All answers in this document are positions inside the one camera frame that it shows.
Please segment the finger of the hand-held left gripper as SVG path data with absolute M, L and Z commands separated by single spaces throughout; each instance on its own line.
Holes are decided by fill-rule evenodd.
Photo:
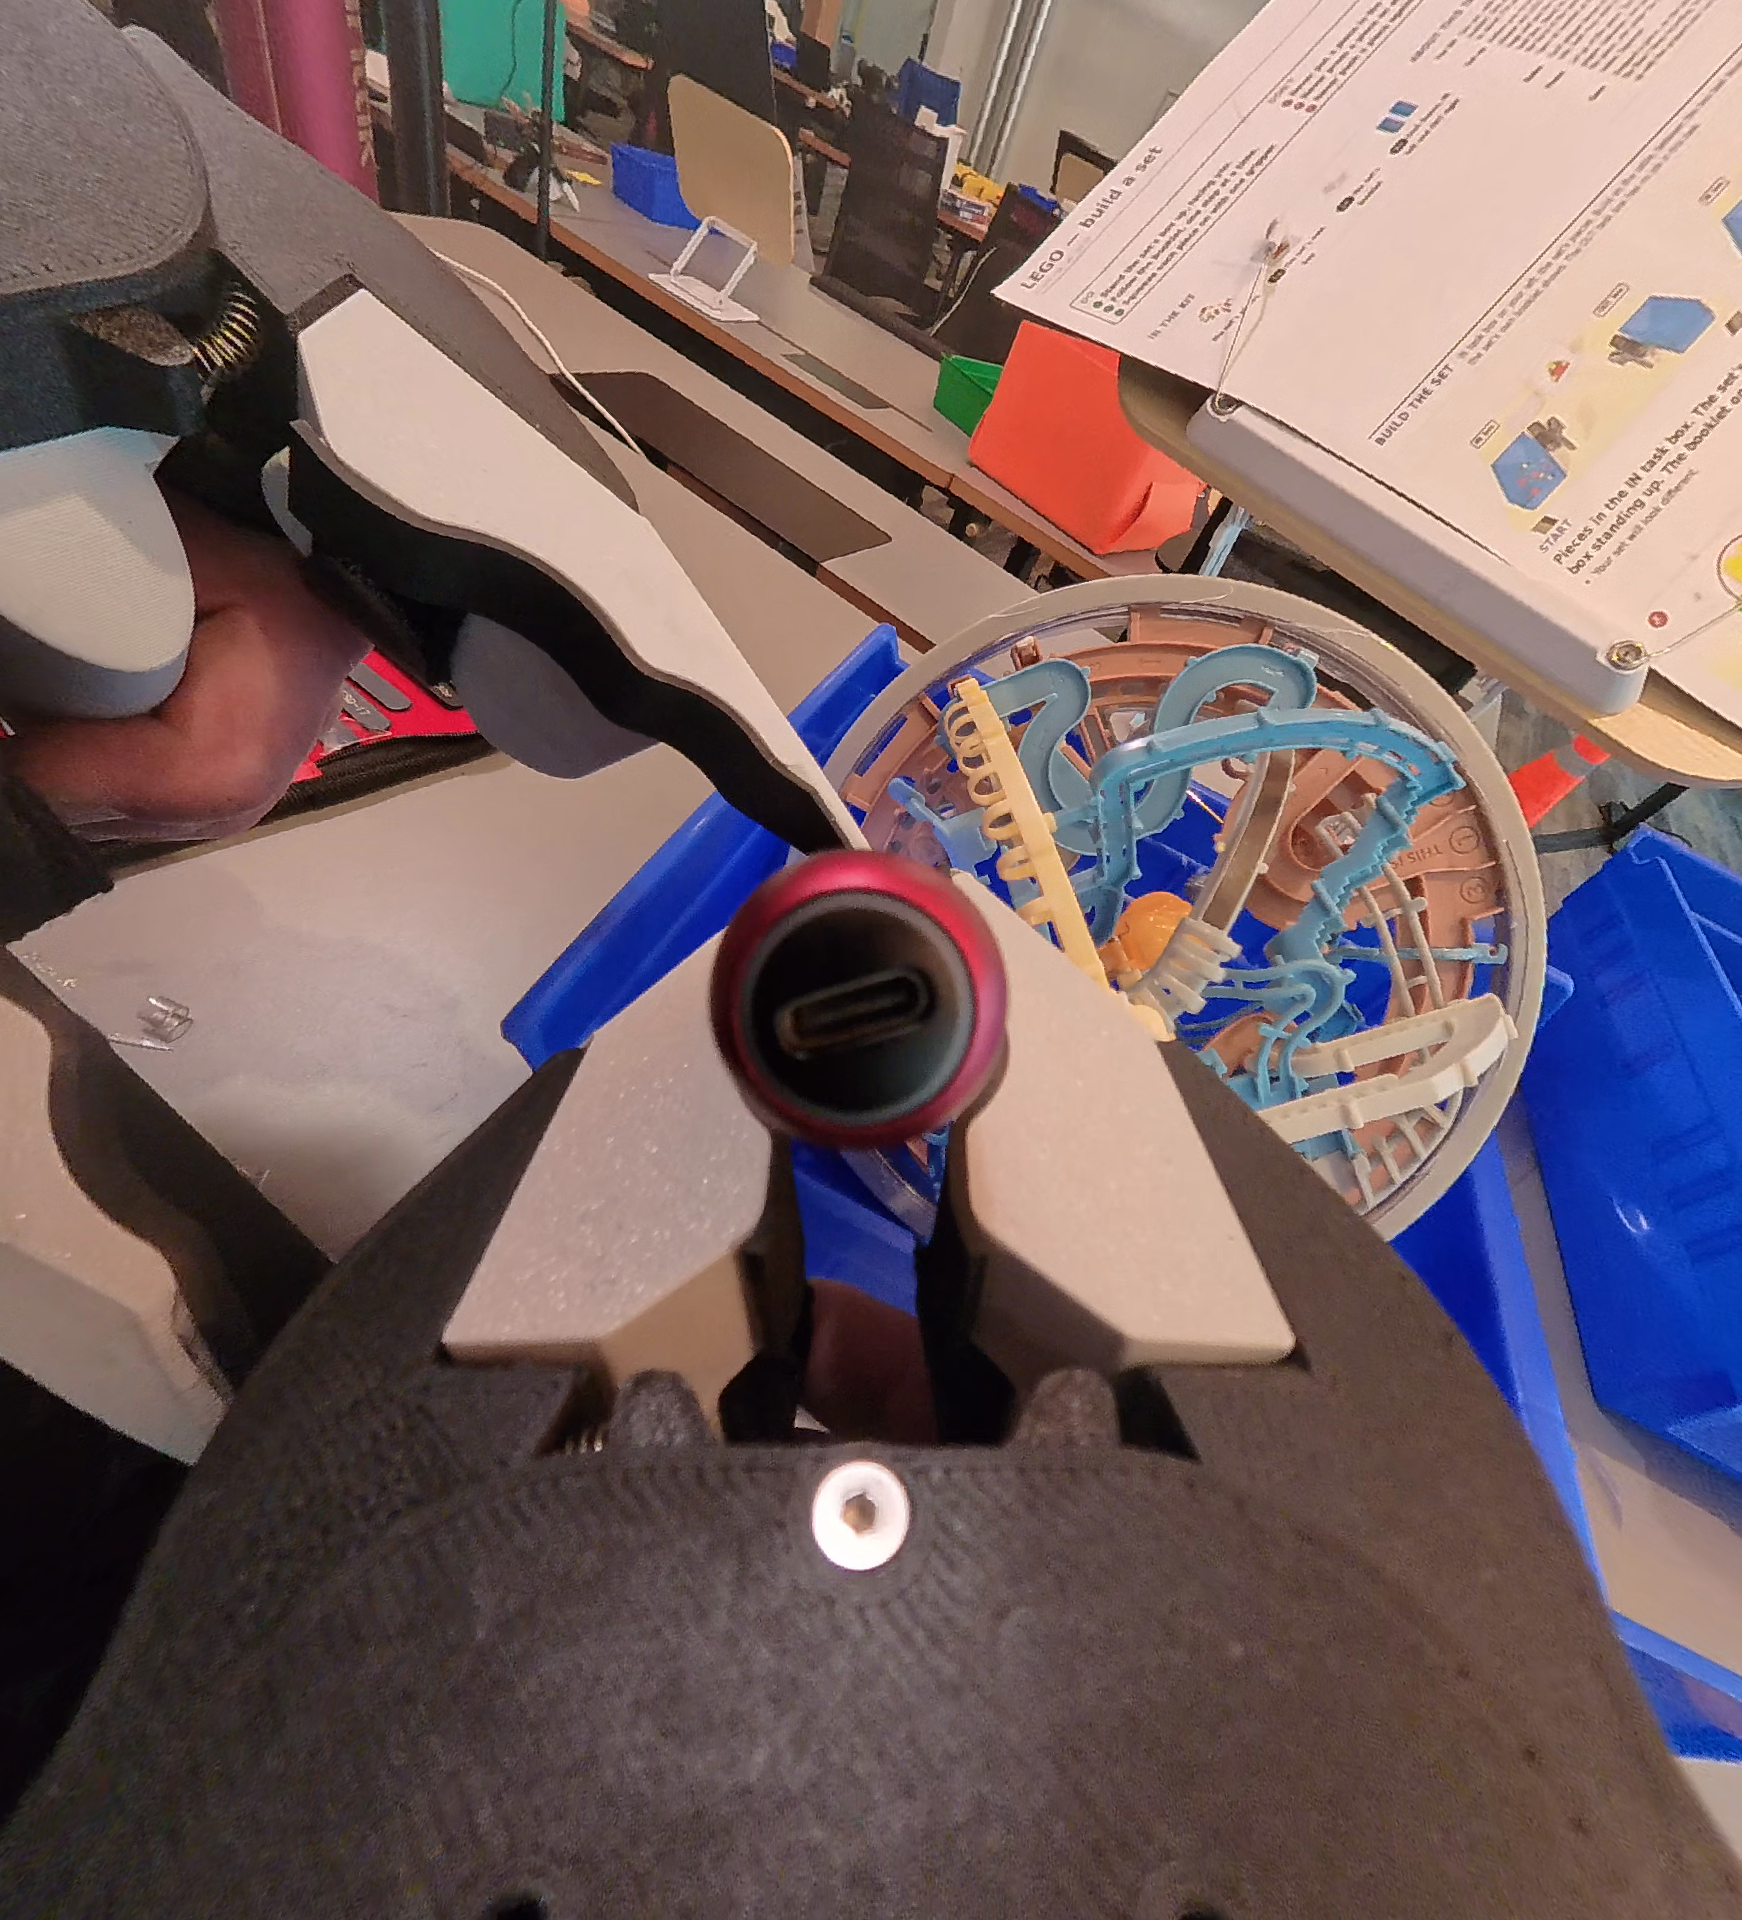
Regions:
M 658 741 L 799 852 L 853 814 L 663 538 L 374 293 L 299 332 L 287 501 L 315 553 L 459 614 L 449 679 L 502 754 L 576 779 Z
M 0 1361 L 197 1462 L 317 1245 L 0 947 Z

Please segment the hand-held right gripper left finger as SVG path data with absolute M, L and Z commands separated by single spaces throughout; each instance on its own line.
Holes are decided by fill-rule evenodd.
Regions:
M 811 1350 L 791 1148 L 743 1101 L 687 959 L 578 1059 L 442 1333 L 618 1389 L 679 1373 L 736 1441 L 791 1438 Z

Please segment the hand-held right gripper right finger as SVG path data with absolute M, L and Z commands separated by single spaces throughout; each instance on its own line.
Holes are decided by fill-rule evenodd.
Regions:
M 925 1243 L 937 1432 L 993 1442 L 1056 1372 L 1276 1364 L 1296 1330 L 1172 1068 L 1122 999 L 967 875 L 925 879 L 952 944 L 952 1148 Z

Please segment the blue plastic bin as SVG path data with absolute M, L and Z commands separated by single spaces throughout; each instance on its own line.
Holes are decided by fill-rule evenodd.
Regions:
M 783 842 L 746 822 L 736 806 L 700 806 L 551 963 L 546 980 L 507 1019 L 507 1036 L 531 1065 L 576 1071 L 598 1032 L 658 980 L 686 960 L 715 963 L 732 914 L 786 868 L 786 858 Z M 1300 1203 L 1310 1203 L 1313 1228 L 1300 1236 L 1296 1255 L 1297 1281 L 1328 1282 L 1325 1302 L 1352 1310 L 1349 1328 L 1377 1333 L 1377 1285 L 1354 1282 L 1349 1257 L 1325 1251 L 1325 1181 L 1318 1175 L 1300 1175 L 1292 1101 L 1252 1107 L 1194 1049 L 1166 1049 L 1190 1056 L 1190 1065 L 1176 1065 L 1172 1075 L 1237 1212 L 1242 1213 L 1248 1201 L 1269 1201 L 1274 1228 L 1297 1228 Z M 1280 1296 L 1288 1282 L 1274 1281 L 1269 1257 L 1260 1257 L 1260 1264 Z
M 1557 1476 L 1667 1742 L 1742 1763 L 1742 879 L 1647 828 L 1551 952 L 1522 1096 Z

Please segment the red electric screwdriver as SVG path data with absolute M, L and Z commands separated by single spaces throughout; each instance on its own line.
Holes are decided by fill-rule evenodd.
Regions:
M 791 862 L 715 952 L 723 1059 L 770 1129 L 816 1144 L 895 1144 L 976 1112 L 1005 1072 L 1005 1018 L 980 908 L 897 854 Z

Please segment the clear ball maze puzzle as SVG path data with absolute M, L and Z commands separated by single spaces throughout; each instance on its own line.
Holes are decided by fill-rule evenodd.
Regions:
M 1401 650 L 1264 585 L 1086 583 L 912 659 L 821 754 L 875 852 L 967 875 L 1398 1237 L 1519 1081 L 1529 826 Z

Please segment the person's right hand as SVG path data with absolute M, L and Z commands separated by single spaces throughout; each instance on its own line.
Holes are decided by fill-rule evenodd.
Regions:
M 848 1282 L 811 1281 L 805 1409 L 849 1441 L 925 1445 L 937 1421 L 916 1320 Z

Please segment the person's left hand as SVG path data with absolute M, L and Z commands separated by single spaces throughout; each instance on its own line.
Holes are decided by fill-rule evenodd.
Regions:
M 254 828 L 338 711 L 370 641 L 281 536 L 165 492 L 192 573 L 188 670 L 132 719 L 21 722 L 0 761 L 93 842 L 185 843 Z

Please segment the black square pad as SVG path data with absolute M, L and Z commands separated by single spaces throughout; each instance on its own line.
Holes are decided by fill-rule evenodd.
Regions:
M 656 464 L 808 561 L 835 561 L 889 541 L 884 526 L 843 506 L 658 376 L 584 373 L 582 381 Z

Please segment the white tablet stand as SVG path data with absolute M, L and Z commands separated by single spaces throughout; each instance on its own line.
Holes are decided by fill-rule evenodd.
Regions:
M 695 313 L 723 325 L 758 321 L 759 316 L 738 297 L 738 285 L 759 259 L 759 243 L 723 217 L 704 217 L 686 239 L 678 259 L 647 273 L 671 297 Z

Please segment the pink drink can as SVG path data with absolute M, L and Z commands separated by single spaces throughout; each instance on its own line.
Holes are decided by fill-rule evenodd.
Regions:
M 379 200 L 361 3 L 214 3 L 229 95 Z

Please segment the small blue bin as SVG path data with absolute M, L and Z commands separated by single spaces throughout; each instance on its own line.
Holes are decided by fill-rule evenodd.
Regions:
M 682 193 L 678 159 L 630 140 L 610 147 L 610 185 L 622 205 L 670 228 L 695 228 L 699 215 Z

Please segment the black metal pole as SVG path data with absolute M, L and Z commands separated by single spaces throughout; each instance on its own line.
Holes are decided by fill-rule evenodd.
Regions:
M 403 209 L 451 213 L 442 7 L 433 0 L 382 3 L 389 109 Z

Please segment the green storage bin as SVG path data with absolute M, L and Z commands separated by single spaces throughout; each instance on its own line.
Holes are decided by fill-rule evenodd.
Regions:
M 507 101 L 564 120 L 564 3 L 437 3 L 442 72 L 463 107 L 498 109 Z

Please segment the black office chair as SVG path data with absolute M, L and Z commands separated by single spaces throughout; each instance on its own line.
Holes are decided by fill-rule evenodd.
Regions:
M 936 311 L 928 273 L 940 237 L 949 140 L 944 129 L 919 127 L 884 104 L 857 101 L 848 155 L 835 243 L 812 289 L 868 313 L 875 303 L 889 303 L 908 325 L 923 326 Z

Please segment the red plastic bin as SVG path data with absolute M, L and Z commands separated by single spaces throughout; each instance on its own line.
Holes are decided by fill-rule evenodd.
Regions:
M 973 464 L 1098 555 L 1189 533 L 1204 498 L 1126 422 L 1120 353 L 1039 321 L 1017 329 Z

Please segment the orange traffic cone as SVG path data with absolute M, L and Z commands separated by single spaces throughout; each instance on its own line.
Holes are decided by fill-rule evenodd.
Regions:
M 1573 734 L 1519 766 L 1509 766 L 1509 785 L 1522 810 L 1522 819 L 1535 828 L 1606 761 L 1609 750 L 1603 746 Z

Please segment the white document stand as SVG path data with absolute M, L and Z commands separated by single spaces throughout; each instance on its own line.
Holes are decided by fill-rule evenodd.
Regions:
M 1186 444 L 1202 477 L 1471 659 L 1510 663 L 1593 715 L 1645 697 L 1649 669 L 1609 658 L 1611 617 L 1288 426 L 1240 402 L 1202 404 Z

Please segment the instruction sheet board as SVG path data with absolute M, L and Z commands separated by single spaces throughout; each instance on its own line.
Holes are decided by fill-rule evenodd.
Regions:
M 1269 6 L 1003 295 L 1742 727 L 1742 3 Z

